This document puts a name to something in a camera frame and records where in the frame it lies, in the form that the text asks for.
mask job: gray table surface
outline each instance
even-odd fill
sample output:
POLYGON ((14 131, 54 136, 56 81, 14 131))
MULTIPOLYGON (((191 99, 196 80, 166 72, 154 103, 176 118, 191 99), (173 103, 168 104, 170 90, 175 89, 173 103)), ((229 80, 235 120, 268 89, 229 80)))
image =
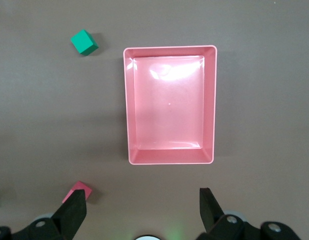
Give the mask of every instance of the gray table surface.
POLYGON ((78 180, 94 192, 76 240, 193 240, 205 187, 309 239, 309 0, 0 0, 0 225, 78 180), (130 165, 123 50, 186 45, 218 48, 214 163, 130 165))

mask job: pink tray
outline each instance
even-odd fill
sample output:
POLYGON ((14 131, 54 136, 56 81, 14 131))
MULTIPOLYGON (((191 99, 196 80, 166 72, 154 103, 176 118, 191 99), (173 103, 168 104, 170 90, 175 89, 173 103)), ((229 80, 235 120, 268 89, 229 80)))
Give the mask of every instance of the pink tray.
POLYGON ((212 163, 217 48, 132 47, 123 61, 130 163, 212 163))

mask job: white circular object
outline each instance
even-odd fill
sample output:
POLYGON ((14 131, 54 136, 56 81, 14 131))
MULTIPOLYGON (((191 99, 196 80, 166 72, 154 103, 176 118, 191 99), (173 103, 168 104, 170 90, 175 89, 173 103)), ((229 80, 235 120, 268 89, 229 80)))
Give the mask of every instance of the white circular object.
POLYGON ((155 236, 139 236, 135 240, 160 240, 160 238, 155 236))

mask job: green cube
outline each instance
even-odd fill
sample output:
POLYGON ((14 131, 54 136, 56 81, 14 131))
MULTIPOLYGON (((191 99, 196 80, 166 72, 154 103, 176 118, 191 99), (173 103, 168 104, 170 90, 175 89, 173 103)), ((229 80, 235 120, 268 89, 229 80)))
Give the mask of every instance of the green cube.
POLYGON ((93 36, 91 36, 91 34, 84 29, 74 35, 71 38, 71 42, 78 52, 85 56, 91 54, 94 50, 99 48, 93 36))

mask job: pink plastic bin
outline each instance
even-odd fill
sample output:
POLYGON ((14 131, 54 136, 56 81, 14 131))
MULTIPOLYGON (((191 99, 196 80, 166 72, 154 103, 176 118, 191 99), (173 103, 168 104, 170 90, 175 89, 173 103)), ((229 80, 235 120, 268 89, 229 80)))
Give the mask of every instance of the pink plastic bin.
POLYGON ((217 48, 132 47, 123 61, 130 163, 212 163, 217 48))

